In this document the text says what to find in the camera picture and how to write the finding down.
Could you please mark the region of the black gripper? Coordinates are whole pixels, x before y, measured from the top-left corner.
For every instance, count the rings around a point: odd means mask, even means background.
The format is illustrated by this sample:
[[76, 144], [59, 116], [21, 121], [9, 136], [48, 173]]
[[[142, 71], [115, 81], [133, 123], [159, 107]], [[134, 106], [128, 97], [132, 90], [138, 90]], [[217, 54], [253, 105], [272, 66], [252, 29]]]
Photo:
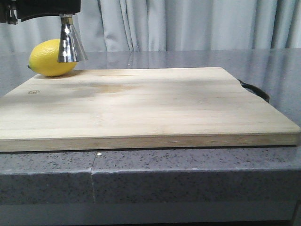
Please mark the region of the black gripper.
[[76, 14], [80, 8], [81, 0], [0, 0], [0, 22], [17, 24], [17, 18], [23, 22], [43, 16]]

